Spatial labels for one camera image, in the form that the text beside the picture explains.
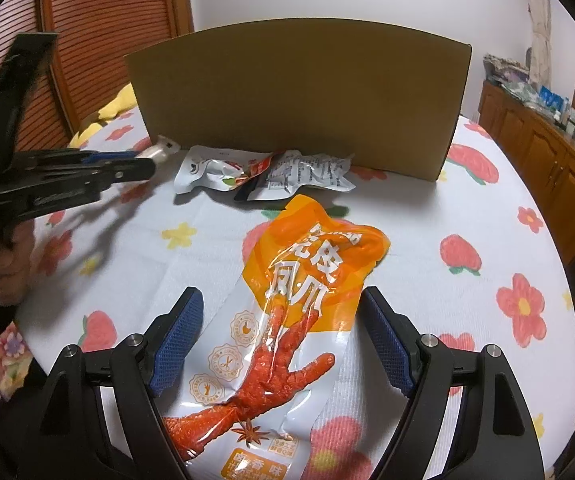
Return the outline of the left hand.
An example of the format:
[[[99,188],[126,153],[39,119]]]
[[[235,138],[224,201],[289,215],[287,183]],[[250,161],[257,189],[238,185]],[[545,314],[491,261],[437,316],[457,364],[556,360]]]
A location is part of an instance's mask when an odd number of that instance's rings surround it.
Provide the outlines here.
[[[14,227],[10,246],[0,243],[0,306],[14,306],[25,297],[35,241],[34,221],[29,220]]]

